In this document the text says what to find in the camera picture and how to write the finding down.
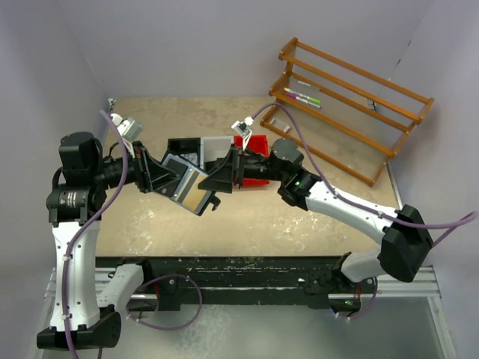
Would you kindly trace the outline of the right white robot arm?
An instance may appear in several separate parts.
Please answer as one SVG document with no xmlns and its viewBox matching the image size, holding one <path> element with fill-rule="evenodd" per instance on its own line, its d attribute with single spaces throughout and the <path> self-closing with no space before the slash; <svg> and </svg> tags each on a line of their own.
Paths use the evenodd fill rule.
<svg viewBox="0 0 479 359">
<path fill-rule="evenodd" d="M 285 138 L 274 142 L 267 157 L 232 146 L 198 187 L 230 193 L 245 178 L 278 181 L 278 194 L 288 205 L 327 215 L 374 240 L 375 249 L 340 258 L 332 276 L 340 292 L 351 292 L 360 281 L 383 274 L 412 282 L 433 247 L 419 211 L 409 205 L 377 205 L 328 187 L 323 176 L 303 167 L 303 159 L 296 143 Z"/>
</svg>

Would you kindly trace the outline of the grey marker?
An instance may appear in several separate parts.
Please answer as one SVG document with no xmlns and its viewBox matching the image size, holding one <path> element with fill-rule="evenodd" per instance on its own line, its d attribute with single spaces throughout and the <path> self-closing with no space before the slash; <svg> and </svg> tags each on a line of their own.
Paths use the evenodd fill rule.
<svg viewBox="0 0 479 359">
<path fill-rule="evenodd" d="M 292 78 L 292 80 L 294 80 L 295 83 L 297 83 L 297 84 L 299 84 L 303 87 L 307 87 L 307 88 L 311 88 L 313 90 L 321 91 L 321 89 L 319 87 L 315 86 L 315 85 L 311 85 L 307 82 L 301 81 L 301 80 L 296 79 L 296 78 Z"/>
</svg>

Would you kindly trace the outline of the black plastic bin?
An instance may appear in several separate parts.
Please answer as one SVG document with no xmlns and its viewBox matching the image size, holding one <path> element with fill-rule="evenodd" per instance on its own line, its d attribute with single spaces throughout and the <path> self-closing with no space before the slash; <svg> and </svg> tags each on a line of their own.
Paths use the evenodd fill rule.
<svg viewBox="0 0 479 359">
<path fill-rule="evenodd" d="M 200 138 L 169 138 L 168 150 L 182 156 L 198 167 L 203 167 Z"/>
</svg>

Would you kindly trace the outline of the black card holder wallet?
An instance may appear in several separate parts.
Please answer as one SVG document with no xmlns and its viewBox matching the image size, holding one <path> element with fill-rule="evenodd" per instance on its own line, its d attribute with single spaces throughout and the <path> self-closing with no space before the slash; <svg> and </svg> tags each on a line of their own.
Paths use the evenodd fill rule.
<svg viewBox="0 0 479 359">
<path fill-rule="evenodd" d="M 177 174 L 178 179 L 160 187 L 156 190 L 158 194 L 197 216 L 202 216 L 208 206 L 211 206 L 213 211 L 219 207 L 221 200 L 214 191 L 198 187 L 207 177 L 207 173 L 200 167 L 171 152 L 165 154 L 161 165 Z"/>
</svg>

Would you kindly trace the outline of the white plastic bin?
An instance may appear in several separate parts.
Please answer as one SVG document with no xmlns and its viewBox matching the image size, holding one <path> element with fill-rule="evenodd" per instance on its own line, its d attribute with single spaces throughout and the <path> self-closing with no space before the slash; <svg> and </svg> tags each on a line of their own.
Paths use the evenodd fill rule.
<svg viewBox="0 0 479 359">
<path fill-rule="evenodd" d="M 214 162 L 217 158 L 224 158 L 233 143 L 233 136 L 201 137 L 201 168 L 205 170 L 208 162 Z"/>
</svg>

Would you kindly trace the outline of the green capped marker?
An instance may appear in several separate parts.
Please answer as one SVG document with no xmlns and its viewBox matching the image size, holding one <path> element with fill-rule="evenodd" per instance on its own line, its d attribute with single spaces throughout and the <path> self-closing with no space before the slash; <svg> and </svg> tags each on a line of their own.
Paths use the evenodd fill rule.
<svg viewBox="0 0 479 359">
<path fill-rule="evenodd" d="M 320 100 L 319 100 L 319 99 L 314 98 L 314 97 L 311 97 L 311 96 L 308 96 L 308 95 L 305 95 L 305 94 L 300 93 L 300 92 L 298 92 L 298 91 L 291 90 L 291 89 L 286 88 L 286 87 L 284 88 L 284 91 L 286 91 L 287 93 L 290 93 L 291 95 L 294 95 L 295 98 L 296 98 L 296 97 L 301 97 L 301 98 L 303 98 L 303 99 L 306 99 L 306 100 L 309 101 L 309 102 L 316 103 L 316 104 L 318 104 L 318 105 L 320 104 Z"/>
</svg>

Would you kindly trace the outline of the red plastic bin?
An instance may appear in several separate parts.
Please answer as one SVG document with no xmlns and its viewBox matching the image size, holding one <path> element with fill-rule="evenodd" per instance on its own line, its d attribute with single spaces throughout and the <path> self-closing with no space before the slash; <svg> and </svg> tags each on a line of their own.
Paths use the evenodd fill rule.
<svg viewBox="0 0 479 359">
<path fill-rule="evenodd" d="M 249 140 L 247 149 L 250 149 L 255 153 L 259 153 L 265 157 L 268 157 L 269 145 L 267 137 L 265 135 L 253 135 Z M 245 178 L 242 182 L 242 187 L 258 187 L 265 185 L 269 185 L 269 180 Z"/>
</svg>

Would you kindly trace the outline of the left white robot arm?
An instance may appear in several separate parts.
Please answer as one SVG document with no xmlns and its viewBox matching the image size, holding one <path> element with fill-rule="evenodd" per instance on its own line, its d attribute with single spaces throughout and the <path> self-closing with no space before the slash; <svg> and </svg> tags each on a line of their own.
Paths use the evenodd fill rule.
<svg viewBox="0 0 479 359">
<path fill-rule="evenodd" d="M 141 193 L 170 197 L 180 181 L 178 172 L 150 156 L 140 141 L 118 159 L 102 156 L 100 141 L 90 132 L 74 132 L 61 139 L 62 166 L 52 178 L 46 199 L 56 249 L 55 307 L 49 327 L 37 334 L 37 347 L 50 350 L 113 348 L 121 331 L 126 294 L 146 293 L 154 276 L 140 265 L 120 268 L 98 300 L 95 252 L 102 214 L 115 201 L 107 189 L 120 191 L 135 183 Z"/>
</svg>

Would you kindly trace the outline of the wooden tiered rack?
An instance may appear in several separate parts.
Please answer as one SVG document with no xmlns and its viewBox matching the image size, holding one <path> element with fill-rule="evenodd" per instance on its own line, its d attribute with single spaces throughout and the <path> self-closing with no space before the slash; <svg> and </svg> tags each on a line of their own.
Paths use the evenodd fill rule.
<svg viewBox="0 0 479 359">
<path fill-rule="evenodd" d="M 297 38 L 278 54 L 285 64 L 269 89 L 274 101 L 305 125 L 309 150 L 373 187 L 427 117 L 434 99 L 374 75 Z M 321 91 L 292 80 L 315 85 Z M 287 96 L 284 88 L 320 100 L 321 109 Z"/>
</svg>

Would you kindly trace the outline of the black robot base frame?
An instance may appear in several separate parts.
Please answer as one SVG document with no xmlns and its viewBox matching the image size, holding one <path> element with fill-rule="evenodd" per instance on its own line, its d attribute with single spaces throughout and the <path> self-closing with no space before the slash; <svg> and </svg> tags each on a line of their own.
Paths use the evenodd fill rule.
<svg viewBox="0 0 479 359">
<path fill-rule="evenodd" d="M 99 292 L 121 266 L 139 268 L 129 307 L 178 311 L 183 305 L 281 305 L 356 314 L 379 291 L 379 274 L 359 283 L 340 273 L 339 257 L 97 257 Z"/>
</svg>

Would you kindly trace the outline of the pink marker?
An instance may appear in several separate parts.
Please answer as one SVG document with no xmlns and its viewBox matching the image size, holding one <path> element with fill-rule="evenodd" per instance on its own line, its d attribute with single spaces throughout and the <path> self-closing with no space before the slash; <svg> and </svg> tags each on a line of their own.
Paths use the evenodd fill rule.
<svg viewBox="0 0 479 359">
<path fill-rule="evenodd" d="M 315 108 L 319 108 L 319 109 L 322 108 L 321 105 L 319 105 L 319 104 L 317 104 L 317 103 L 315 103 L 315 102 L 311 102 L 311 101 L 309 101 L 308 99 L 303 98 L 303 97 L 300 97 L 300 96 L 297 96 L 297 95 L 295 95 L 295 94 L 287 93 L 287 96 L 289 96 L 290 98 L 293 98 L 293 99 L 295 99 L 295 100 L 297 100 L 297 101 L 303 102 L 304 104 L 311 105 L 311 106 L 313 106 L 313 107 L 315 107 Z"/>
</svg>

